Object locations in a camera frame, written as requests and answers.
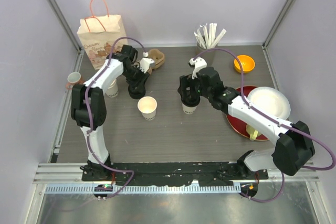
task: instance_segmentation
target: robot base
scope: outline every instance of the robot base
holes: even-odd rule
[[[113,168],[134,171],[129,186],[188,186],[193,180],[200,186],[227,186],[233,185],[232,180],[256,179],[256,173],[241,173],[240,164],[229,162],[113,163]],[[266,170],[258,171],[257,176],[268,179]],[[116,185],[124,185],[129,177],[128,173],[116,173]]]
[[[104,164],[108,167],[112,167],[110,154]],[[102,167],[100,164],[88,161],[88,164],[81,166],[80,169],[83,171],[82,181],[112,180],[112,172]]]

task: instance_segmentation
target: metal frame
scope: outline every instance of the metal frame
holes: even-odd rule
[[[77,40],[75,36],[73,35],[73,33],[71,32],[71,29],[68,23],[66,22],[56,1],[55,0],[47,0],[47,1],[49,1],[62,27],[65,29],[67,35],[69,36],[69,39],[71,40],[75,48],[79,51],[80,45],[77,43]],[[269,58],[267,47],[270,41],[272,40],[274,34],[276,33],[278,27],[280,26],[282,20],[284,19],[286,14],[289,12],[290,7],[293,5],[294,1],[295,0],[286,0],[286,3],[284,4],[274,25],[272,26],[272,29],[270,30],[265,42],[262,45],[265,58],[266,58],[266,61],[269,67],[269,71],[271,73],[271,77],[272,77],[272,80],[273,80],[273,83],[276,89],[279,89],[279,85],[277,82],[274,67]],[[79,70],[81,61],[83,58],[83,54],[84,54],[84,51],[82,50],[80,54],[78,55],[78,59],[75,64],[74,71]],[[61,145],[61,140],[63,137],[63,133],[64,133],[64,129],[65,129],[68,113],[69,113],[69,107],[70,107],[70,92],[67,93],[66,98],[64,100],[64,107],[61,113],[60,123],[58,125],[57,133],[56,133],[55,140],[54,140],[54,148],[53,148],[53,152],[51,155],[57,154],[59,152],[59,147]],[[58,187],[62,187],[62,186],[66,187],[66,186],[69,186],[70,184],[72,186],[76,185],[76,186],[84,186],[84,187],[92,188],[94,184],[104,184],[105,183],[105,182],[83,182],[81,181],[82,170],[79,169],[81,165],[84,165],[84,164],[58,164],[58,163],[39,164],[37,172],[36,172],[36,176],[33,182],[33,197],[30,202],[30,210],[27,214],[25,223],[31,224],[31,223],[37,222],[38,215],[42,207],[43,197],[44,197],[46,189],[48,188],[48,185],[51,186],[51,184],[54,184],[54,185],[58,184],[59,185]],[[269,179],[261,180],[260,181],[261,183],[281,181],[281,172],[279,170],[268,170],[268,174],[269,174]],[[306,182],[309,195],[313,203],[314,209],[316,211],[316,215],[318,217],[319,222],[320,223],[330,223],[330,218],[328,216],[328,212],[326,211],[326,205],[322,197],[323,194],[321,193],[320,182],[319,182],[318,174],[316,171],[308,170],[308,169],[301,169],[294,177],[285,176],[285,181],[286,182]],[[254,182],[254,180],[234,180],[234,182],[235,183]]]
[[[133,47],[138,47],[138,44],[130,42],[130,45]],[[219,42],[219,47],[230,47],[230,46],[262,46],[263,42]],[[195,47],[195,43],[182,43],[182,44],[146,44],[143,46],[145,48],[157,48],[157,47]]]
[[[68,22],[66,21],[66,19],[64,18],[64,15],[61,11],[61,9],[59,8],[56,0],[47,0],[50,4],[51,9],[54,11],[56,17],[58,18],[60,24],[62,25],[64,31],[67,33],[70,41],[72,42],[73,46],[75,47],[75,49],[79,52],[81,46],[78,44],[74,34],[71,31],[71,28],[68,24]]]
[[[113,194],[112,191],[97,191],[101,184],[49,184],[45,194]],[[121,186],[113,184],[113,190],[120,190]],[[119,194],[218,194],[241,193],[240,183],[232,186],[199,186],[197,181],[192,181],[189,186],[127,186]]]
[[[268,47],[270,41],[272,40],[274,34],[276,33],[276,31],[278,30],[282,20],[284,19],[284,17],[287,15],[288,11],[290,10],[291,6],[293,5],[295,0],[286,0],[284,6],[282,7],[276,21],[274,22],[268,36],[266,37],[266,40],[263,44],[263,46],[265,48]]]
[[[97,182],[83,182],[81,180],[83,171],[79,168],[86,164],[69,164],[69,163],[55,163],[55,164],[39,164],[33,184],[108,184],[109,181]],[[281,172],[277,169],[267,170],[269,179],[261,180],[263,182],[281,182]],[[285,175],[285,181],[288,182],[305,182],[318,181],[318,174],[314,170],[301,169],[295,176]],[[255,180],[233,180],[235,183],[251,183]]]
[[[82,60],[83,60],[83,56],[85,54],[84,49],[82,49],[80,51],[80,53],[78,54],[78,57],[76,59],[75,62],[75,66],[73,67],[73,71],[74,72],[78,72],[80,69],[80,66],[82,64]],[[64,101],[62,103],[62,112],[61,112],[61,117],[58,123],[58,127],[56,130],[56,135],[55,135],[55,139],[54,139],[54,143],[53,143],[53,149],[52,152],[50,154],[50,158],[49,158],[49,162],[51,162],[52,156],[54,154],[58,155],[59,153],[59,148],[61,146],[62,143],[62,139],[63,139],[63,134],[64,134],[64,129],[67,123],[67,119],[68,119],[68,114],[69,114],[69,110],[70,110],[70,98],[71,98],[71,92],[67,91],[66,97],[64,98]]]

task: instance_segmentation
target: small cup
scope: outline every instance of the small cup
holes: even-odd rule
[[[186,105],[184,105],[182,103],[182,109],[183,109],[184,113],[186,113],[188,115],[194,113],[194,111],[196,110],[196,108],[197,108],[197,106],[195,106],[195,107],[188,107],[188,106],[186,106]]]
[[[114,80],[111,84],[111,86],[107,89],[106,95],[108,97],[116,97],[118,95],[118,85],[117,80]]]
[[[143,97],[138,102],[138,109],[143,117],[148,121],[155,118],[157,107],[158,103],[156,102],[156,99],[152,97]]]
[[[258,136],[261,135],[255,128],[251,127],[250,125],[246,125],[246,132],[250,135],[250,140],[254,141],[257,139]]]
[[[68,84],[66,85],[67,89],[72,89],[72,87],[75,84],[83,84],[84,80],[82,78],[82,75],[79,72],[72,72],[68,75]]]

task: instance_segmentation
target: orange bowl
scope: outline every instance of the orange bowl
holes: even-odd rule
[[[240,60],[241,65],[243,66],[244,73],[251,72],[256,66],[256,63],[254,62],[254,60],[248,55],[239,55],[238,59]],[[240,66],[237,60],[234,61],[234,65],[235,65],[236,71],[241,73]]]

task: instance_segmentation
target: orange bag handle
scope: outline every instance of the orange bag handle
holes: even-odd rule
[[[91,0],[91,2],[90,2],[90,11],[91,11],[92,16],[95,17],[95,15],[93,14],[93,10],[92,10],[92,2],[93,2],[93,0]],[[106,7],[107,16],[110,17],[110,14],[109,14],[109,8],[108,8],[108,6],[107,6],[107,3],[106,3],[105,0],[103,0],[103,2],[104,2],[105,7]]]
[[[104,25],[100,22],[100,20],[99,20],[97,17],[88,17],[88,18],[95,18],[96,20],[98,20],[98,22],[101,24],[101,26],[102,26],[102,27],[104,28],[104,30],[106,31]],[[89,27],[88,23],[86,22],[86,20],[87,20],[88,18],[85,18],[84,20],[85,20],[85,24],[86,24],[86,26],[87,26],[88,29],[89,29],[89,33],[90,33],[90,32],[91,32],[90,27]]]

